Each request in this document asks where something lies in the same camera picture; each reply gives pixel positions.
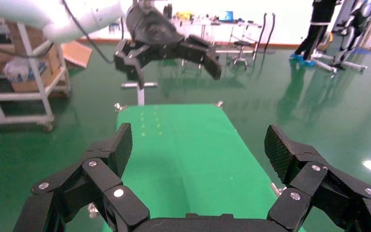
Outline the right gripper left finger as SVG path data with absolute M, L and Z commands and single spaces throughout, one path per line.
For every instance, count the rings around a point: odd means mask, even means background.
M 38 181 L 14 231 L 63 232 L 91 203 L 112 231 L 134 231 L 150 212 L 122 181 L 132 146 L 131 125 L 122 123 L 112 138 L 93 143 L 77 162 Z

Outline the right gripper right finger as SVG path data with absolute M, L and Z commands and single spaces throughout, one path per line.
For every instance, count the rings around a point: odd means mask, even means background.
M 311 145 L 289 139 L 270 125 L 265 154 L 285 189 L 267 220 L 297 232 L 312 208 L 345 232 L 371 232 L 371 185 L 331 166 Z

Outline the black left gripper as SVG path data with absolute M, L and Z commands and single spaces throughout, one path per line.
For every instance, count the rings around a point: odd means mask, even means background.
M 150 45 L 162 44 L 160 59 L 184 59 L 201 65 L 214 79 L 219 80 L 222 66 L 219 55 L 210 43 L 198 36 L 178 33 L 176 27 L 154 6 L 131 6 L 126 26 L 135 43 L 120 40 L 114 54 L 115 68 L 127 75 L 129 81 L 143 81 L 143 67 L 150 62 Z

